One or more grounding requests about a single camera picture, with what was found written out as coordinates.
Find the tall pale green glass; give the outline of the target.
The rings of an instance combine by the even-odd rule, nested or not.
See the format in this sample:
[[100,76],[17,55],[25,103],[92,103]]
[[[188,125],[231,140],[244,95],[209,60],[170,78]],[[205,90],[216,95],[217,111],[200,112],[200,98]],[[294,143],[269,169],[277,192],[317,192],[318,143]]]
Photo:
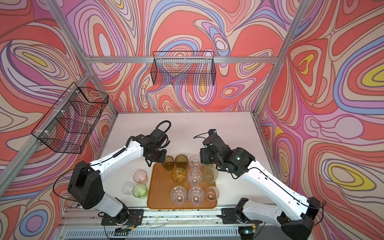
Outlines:
[[213,185],[216,182],[218,176],[219,172],[213,165],[206,165],[204,167],[203,179],[207,185]]

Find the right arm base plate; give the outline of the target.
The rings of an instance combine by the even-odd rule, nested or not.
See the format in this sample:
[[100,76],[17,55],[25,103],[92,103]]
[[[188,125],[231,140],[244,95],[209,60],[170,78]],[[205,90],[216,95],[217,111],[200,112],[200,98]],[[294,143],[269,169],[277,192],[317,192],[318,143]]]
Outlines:
[[252,224],[252,225],[259,225],[262,222],[258,220],[250,220],[248,219],[244,214],[240,213],[239,211],[235,211],[234,208],[222,208],[221,214],[217,215],[220,219],[222,219],[223,224]]

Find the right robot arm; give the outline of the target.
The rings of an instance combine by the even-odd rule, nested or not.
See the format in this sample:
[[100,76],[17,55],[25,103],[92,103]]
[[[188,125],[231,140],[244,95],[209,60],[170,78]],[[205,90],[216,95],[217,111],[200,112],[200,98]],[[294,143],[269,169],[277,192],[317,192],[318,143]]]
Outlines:
[[304,197],[287,187],[242,148],[219,152],[213,146],[206,146],[200,150],[200,158],[204,165],[216,164],[234,179],[251,183],[274,202],[265,205],[241,198],[233,209],[233,221],[241,224],[264,222],[281,228],[292,240],[308,239],[322,207],[318,199]]

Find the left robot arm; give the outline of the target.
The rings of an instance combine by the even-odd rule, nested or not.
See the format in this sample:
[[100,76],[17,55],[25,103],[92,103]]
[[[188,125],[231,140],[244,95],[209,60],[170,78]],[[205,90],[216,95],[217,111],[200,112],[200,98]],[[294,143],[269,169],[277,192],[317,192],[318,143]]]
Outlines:
[[103,182],[128,163],[145,157],[147,165],[165,161],[165,147],[170,140],[166,134],[131,136],[119,150],[90,163],[76,164],[68,185],[68,192],[86,210],[95,209],[112,218],[126,215],[126,206],[106,193]]

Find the dark olive glass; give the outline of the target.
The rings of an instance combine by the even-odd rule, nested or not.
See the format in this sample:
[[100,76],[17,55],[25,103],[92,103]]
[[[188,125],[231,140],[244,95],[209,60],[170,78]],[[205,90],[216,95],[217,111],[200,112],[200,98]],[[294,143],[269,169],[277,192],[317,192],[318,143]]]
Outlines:
[[187,169],[188,167],[188,157],[184,154],[177,155],[175,158],[175,164],[177,168]]

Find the small clear glass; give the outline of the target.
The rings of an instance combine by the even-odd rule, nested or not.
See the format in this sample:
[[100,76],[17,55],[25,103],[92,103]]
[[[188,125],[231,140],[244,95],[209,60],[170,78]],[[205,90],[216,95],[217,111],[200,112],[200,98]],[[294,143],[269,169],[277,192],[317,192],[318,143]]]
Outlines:
[[126,182],[122,186],[122,193],[125,195],[132,195],[135,184],[132,182]]

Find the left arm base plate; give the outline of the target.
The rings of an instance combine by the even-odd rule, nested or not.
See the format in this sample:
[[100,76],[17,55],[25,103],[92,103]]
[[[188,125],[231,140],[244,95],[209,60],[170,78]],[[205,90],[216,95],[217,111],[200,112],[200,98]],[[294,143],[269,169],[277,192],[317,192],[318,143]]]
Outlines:
[[143,216],[143,209],[123,209],[116,217],[109,215],[103,217],[101,225],[135,227],[142,224]]

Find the yellow glass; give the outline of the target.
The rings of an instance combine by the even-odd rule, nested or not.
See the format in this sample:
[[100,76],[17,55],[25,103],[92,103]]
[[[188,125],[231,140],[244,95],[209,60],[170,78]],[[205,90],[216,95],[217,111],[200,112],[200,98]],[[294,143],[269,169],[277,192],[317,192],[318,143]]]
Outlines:
[[184,168],[176,168],[172,171],[172,180],[176,183],[182,183],[187,178],[187,171]]

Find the bright green glass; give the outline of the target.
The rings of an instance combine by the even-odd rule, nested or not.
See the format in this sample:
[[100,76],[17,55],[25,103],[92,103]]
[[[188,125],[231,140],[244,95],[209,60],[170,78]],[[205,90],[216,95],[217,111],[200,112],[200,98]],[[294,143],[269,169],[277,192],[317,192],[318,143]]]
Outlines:
[[147,185],[144,183],[138,183],[133,188],[133,196],[138,199],[146,198],[149,194]]

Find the brown glass back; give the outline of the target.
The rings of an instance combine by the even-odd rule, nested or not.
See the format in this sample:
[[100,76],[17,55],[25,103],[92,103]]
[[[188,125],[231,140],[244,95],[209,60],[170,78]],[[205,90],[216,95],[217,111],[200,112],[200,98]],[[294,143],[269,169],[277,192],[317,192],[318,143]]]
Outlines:
[[172,156],[166,156],[165,161],[162,162],[162,166],[167,171],[172,171],[175,166],[175,160]]

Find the pink glass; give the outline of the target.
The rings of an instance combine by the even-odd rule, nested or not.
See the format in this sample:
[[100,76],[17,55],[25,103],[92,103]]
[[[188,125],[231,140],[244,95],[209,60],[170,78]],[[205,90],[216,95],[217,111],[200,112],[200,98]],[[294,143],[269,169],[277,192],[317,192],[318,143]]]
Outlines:
[[138,170],[134,173],[133,180],[135,183],[148,183],[148,174],[145,170]]
[[215,186],[208,186],[206,191],[206,199],[210,202],[215,202],[220,196],[220,191]]

